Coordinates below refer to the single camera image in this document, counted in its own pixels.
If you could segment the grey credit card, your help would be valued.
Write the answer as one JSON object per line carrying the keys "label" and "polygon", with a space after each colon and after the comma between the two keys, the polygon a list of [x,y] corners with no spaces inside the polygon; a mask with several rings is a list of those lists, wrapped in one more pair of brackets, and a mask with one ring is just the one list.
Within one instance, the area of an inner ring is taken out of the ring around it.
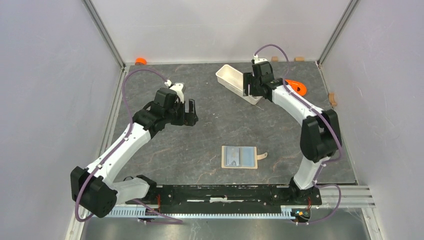
{"label": "grey credit card", "polygon": [[235,146],[228,146],[226,148],[224,162],[226,167],[239,167],[240,166],[240,148]]}

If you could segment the white plastic bin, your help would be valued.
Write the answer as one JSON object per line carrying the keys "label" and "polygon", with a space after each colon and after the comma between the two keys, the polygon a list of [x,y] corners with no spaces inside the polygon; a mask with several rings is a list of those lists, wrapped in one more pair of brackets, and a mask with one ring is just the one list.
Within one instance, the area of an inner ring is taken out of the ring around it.
{"label": "white plastic bin", "polygon": [[228,64],[223,65],[215,73],[215,76],[217,77],[218,83],[251,105],[256,105],[262,99],[261,96],[243,95],[243,73]]}

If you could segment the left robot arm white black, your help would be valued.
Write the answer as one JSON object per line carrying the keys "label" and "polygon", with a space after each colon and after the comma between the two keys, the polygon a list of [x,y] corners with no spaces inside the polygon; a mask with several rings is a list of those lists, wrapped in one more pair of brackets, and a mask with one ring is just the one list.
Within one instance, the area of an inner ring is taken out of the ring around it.
{"label": "left robot arm white black", "polygon": [[135,177],[115,182],[115,178],[130,158],[147,144],[167,124],[194,126],[199,120],[195,101],[185,100],[184,84],[161,87],[152,101],[130,118],[122,135],[99,158],[87,167],[75,167],[70,173],[71,197],[92,215],[103,218],[115,205],[133,199],[153,203],[157,190],[151,180]]}

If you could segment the beige card holder wallet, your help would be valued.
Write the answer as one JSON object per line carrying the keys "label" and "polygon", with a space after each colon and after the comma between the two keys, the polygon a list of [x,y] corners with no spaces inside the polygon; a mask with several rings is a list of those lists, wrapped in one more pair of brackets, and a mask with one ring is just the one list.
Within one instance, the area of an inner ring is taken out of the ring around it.
{"label": "beige card holder wallet", "polygon": [[234,146],[223,145],[221,147],[221,167],[223,169],[257,169],[258,161],[268,156],[268,153],[258,154],[255,146],[235,146],[240,148],[240,166],[225,166],[226,148]]}

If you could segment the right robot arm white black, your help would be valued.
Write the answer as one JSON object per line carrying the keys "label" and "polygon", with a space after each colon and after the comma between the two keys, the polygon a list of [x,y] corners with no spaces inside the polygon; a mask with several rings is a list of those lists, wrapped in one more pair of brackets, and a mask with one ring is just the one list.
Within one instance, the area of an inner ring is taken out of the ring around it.
{"label": "right robot arm white black", "polygon": [[244,96],[263,97],[288,112],[301,126],[300,167],[289,183],[289,199],[302,204],[316,187],[318,175],[342,149],[337,113],[323,110],[299,95],[283,78],[276,78],[267,60],[252,60],[252,71],[243,73]]}

